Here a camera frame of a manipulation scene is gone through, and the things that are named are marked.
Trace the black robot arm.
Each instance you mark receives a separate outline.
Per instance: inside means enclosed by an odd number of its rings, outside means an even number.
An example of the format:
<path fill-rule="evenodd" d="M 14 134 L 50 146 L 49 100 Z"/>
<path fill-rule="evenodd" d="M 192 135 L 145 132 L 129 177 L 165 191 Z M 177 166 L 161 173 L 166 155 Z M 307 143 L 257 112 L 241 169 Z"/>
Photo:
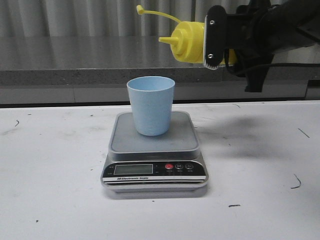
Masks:
<path fill-rule="evenodd" d="M 228 14 L 212 6 L 204 21 L 203 65 L 246 78 L 246 92 L 260 93 L 269 68 L 300 67 L 297 63 L 273 63 L 276 53 L 309 47 L 320 42 L 320 2 L 288 0 L 272 5 L 251 0 Z"/>

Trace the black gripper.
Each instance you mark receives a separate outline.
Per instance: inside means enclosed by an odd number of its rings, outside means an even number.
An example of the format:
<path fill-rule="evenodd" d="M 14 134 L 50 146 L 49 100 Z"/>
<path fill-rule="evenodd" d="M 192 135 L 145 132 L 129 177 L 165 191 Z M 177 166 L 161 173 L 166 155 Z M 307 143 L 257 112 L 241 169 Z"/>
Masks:
<path fill-rule="evenodd" d="M 274 55 L 259 47 L 258 23 L 270 8 L 269 0 L 251 0 L 234 14 L 212 6 L 204 22 L 203 65 L 226 66 L 230 74 L 246 78 L 246 92 L 261 92 Z"/>

